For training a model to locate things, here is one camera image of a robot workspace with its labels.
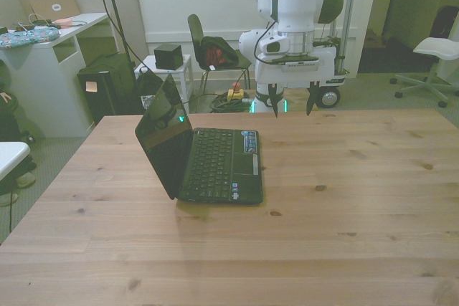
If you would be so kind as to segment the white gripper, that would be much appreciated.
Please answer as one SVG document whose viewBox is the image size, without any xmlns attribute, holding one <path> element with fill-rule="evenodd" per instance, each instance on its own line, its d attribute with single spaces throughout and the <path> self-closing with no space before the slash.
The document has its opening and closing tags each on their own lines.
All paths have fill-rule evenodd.
<svg viewBox="0 0 459 306">
<path fill-rule="evenodd" d="M 269 84 L 268 96 L 276 117 L 284 109 L 283 87 L 279 84 L 310 82 L 306 103 L 306 115 L 310 115 L 320 91 L 319 82 L 334 78 L 335 47 L 316 47 L 308 56 L 316 57 L 316 60 L 300 61 L 299 56 L 293 56 L 292 62 L 271 64 L 274 59 L 284 58 L 286 55 L 260 53 L 257 56 L 255 81 L 257 84 Z"/>
</svg>

